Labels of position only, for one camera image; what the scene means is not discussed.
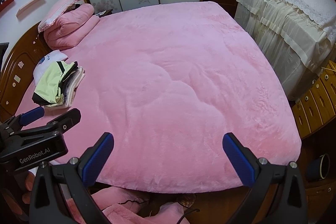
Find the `left hand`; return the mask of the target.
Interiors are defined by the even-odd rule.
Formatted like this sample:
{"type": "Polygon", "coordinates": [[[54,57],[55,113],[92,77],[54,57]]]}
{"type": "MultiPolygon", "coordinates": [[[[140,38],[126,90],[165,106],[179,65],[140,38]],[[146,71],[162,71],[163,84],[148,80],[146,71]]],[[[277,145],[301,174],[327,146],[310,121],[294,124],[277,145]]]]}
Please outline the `left hand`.
{"type": "Polygon", "coordinates": [[[32,172],[28,171],[27,177],[25,179],[26,192],[22,196],[22,201],[25,204],[30,203],[31,192],[33,190],[34,180],[35,180],[35,175],[32,172]]]}

